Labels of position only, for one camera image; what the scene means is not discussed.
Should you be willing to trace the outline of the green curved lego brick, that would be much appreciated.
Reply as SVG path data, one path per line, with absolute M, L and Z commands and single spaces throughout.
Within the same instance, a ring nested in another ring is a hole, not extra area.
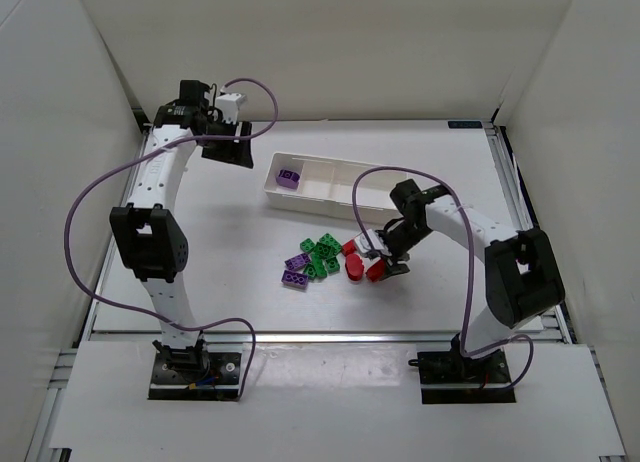
M 333 246 L 319 242 L 314 246 L 312 255 L 317 256 L 322 260 L 327 260 L 330 258 L 334 258 L 336 256 L 336 252 Z

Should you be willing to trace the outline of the purple small lego brick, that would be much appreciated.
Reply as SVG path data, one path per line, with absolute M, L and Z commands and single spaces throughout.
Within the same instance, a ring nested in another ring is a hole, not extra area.
M 294 257 L 287 259 L 284 264 L 289 271 L 303 270 L 311 262 L 311 257 L 307 253 L 300 253 Z

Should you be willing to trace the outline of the red long lego brick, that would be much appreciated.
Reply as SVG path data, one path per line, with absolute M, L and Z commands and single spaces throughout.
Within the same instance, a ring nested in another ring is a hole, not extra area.
M 357 246 L 354 239 L 349 240 L 341 247 L 341 253 L 347 257 L 357 251 Z

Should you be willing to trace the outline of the purple long lego brick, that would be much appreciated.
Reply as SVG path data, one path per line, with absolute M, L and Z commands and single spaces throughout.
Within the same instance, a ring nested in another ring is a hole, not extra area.
M 309 277 L 301 272 L 285 270 L 281 277 L 281 283 L 290 288 L 305 290 L 309 283 Z

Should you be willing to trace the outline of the purple curved lego brick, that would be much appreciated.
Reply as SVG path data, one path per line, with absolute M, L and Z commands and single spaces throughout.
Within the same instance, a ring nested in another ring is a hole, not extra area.
M 281 169 L 276 174 L 275 180 L 278 186 L 290 190 L 297 190 L 300 183 L 300 174 L 292 170 Z

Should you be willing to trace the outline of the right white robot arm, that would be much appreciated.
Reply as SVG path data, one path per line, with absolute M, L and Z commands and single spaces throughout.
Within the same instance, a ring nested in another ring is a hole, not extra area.
M 422 190 L 408 179 L 390 198 L 401 216 L 375 233 L 379 260 L 367 272 L 370 280 L 408 273 L 410 250 L 432 233 L 458 243 L 471 265 L 484 267 L 486 306 L 477 316 L 464 313 L 459 334 L 433 370 L 450 368 L 458 382 L 486 375 L 502 346 L 518 339 L 518 329 L 564 302 L 565 287 L 543 230 L 518 231 L 465 209 L 444 185 Z

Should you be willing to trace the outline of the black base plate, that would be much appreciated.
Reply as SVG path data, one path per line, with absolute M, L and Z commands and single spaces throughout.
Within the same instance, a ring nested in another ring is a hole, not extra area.
M 453 350 L 418 352 L 408 365 L 418 370 L 424 405 L 512 404 L 515 391 L 505 353 L 463 358 Z
M 202 362 L 171 360 L 157 351 L 147 398 L 152 401 L 236 401 L 240 392 L 239 348 L 204 349 Z

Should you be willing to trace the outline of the red sloped lego brick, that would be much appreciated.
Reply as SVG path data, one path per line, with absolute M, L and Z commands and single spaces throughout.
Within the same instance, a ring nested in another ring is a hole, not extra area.
M 386 271 L 386 263 L 383 259 L 378 259 L 372 263 L 365 272 L 366 278 L 370 282 L 377 282 L 380 280 Z

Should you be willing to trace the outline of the green thin lego brick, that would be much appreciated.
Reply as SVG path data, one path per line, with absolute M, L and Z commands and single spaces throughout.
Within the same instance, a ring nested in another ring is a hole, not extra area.
M 317 277 L 326 277 L 327 270 L 324 265 L 323 259 L 317 254 L 313 253 L 311 255 L 311 263 L 314 267 L 315 273 Z

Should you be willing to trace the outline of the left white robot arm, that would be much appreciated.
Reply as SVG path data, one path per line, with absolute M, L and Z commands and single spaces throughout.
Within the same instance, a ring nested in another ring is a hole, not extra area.
M 131 196 L 109 215 L 123 265 L 163 318 L 162 336 L 154 344 L 162 364 L 191 377 L 204 374 L 208 362 L 182 275 L 189 245 L 173 211 L 187 162 L 200 145 L 198 136 L 220 138 L 202 143 L 205 155 L 252 167 L 246 138 L 251 126 L 238 119 L 245 100 L 240 93 L 216 93 L 200 81 L 181 81 L 178 98 L 158 109 Z

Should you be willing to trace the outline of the green square lego brick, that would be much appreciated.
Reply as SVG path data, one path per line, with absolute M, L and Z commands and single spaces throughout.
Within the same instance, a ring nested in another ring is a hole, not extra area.
M 306 238 L 300 243 L 300 249 L 306 254 L 311 254 L 316 249 L 317 244 L 311 239 Z

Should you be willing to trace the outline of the green small lego brick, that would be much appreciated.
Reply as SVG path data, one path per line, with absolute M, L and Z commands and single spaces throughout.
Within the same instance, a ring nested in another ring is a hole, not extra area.
M 306 275 L 310 280 L 315 280 L 316 278 L 318 278 L 318 272 L 316 271 L 313 263 L 307 264 L 304 267 L 302 273 Z
M 336 257 L 325 259 L 324 265 L 328 274 L 335 274 L 340 271 L 340 263 Z

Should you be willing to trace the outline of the white three-compartment tray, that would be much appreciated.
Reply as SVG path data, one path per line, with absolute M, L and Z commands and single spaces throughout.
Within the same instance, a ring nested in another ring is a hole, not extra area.
M 273 154 L 263 191 L 274 208 L 354 220 L 352 187 L 373 166 L 364 162 L 292 153 Z M 288 169 L 300 174 L 297 190 L 278 186 L 276 174 Z M 367 225 L 382 226 L 400 216 L 390 198 L 395 186 L 408 179 L 403 172 L 381 171 L 358 182 L 358 213 Z

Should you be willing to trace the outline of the green lego plate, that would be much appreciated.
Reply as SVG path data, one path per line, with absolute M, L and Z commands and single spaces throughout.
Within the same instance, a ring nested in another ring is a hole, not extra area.
M 342 245 L 330 233 L 325 233 L 321 236 L 319 243 L 331 247 L 332 250 L 337 253 L 340 253 L 342 250 Z

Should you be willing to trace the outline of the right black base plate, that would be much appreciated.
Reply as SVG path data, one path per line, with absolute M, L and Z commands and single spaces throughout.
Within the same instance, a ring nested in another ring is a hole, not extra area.
M 453 350 L 418 352 L 408 365 L 418 370 L 424 405 L 512 404 L 515 391 L 505 353 L 463 358 Z

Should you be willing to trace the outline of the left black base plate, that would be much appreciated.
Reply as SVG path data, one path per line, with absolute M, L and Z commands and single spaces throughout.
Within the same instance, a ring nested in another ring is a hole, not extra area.
M 204 349 L 202 362 L 171 360 L 157 351 L 147 398 L 152 401 L 236 401 L 240 392 L 239 348 Z

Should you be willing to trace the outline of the aluminium frame rail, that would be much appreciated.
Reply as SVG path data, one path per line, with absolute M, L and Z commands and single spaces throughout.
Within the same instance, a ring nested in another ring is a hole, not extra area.
M 565 340 L 559 328 L 546 328 L 539 332 L 527 333 L 534 342 L 570 343 Z M 142 332 L 93 332 L 88 341 L 135 341 L 151 342 L 159 339 L 159 333 Z M 320 344 L 320 343 L 448 343 L 453 332 L 257 332 L 259 344 Z M 205 338 L 215 343 L 248 343 L 252 341 L 249 332 L 214 331 L 207 332 Z

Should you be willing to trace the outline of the red rounded lego brick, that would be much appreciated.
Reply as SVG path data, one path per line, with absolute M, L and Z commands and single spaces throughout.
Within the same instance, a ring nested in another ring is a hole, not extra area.
M 345 257 L 345 270 L 352 282 L 359 282 L 365 274 L 362 258 L 357 253 L 350 253 Z

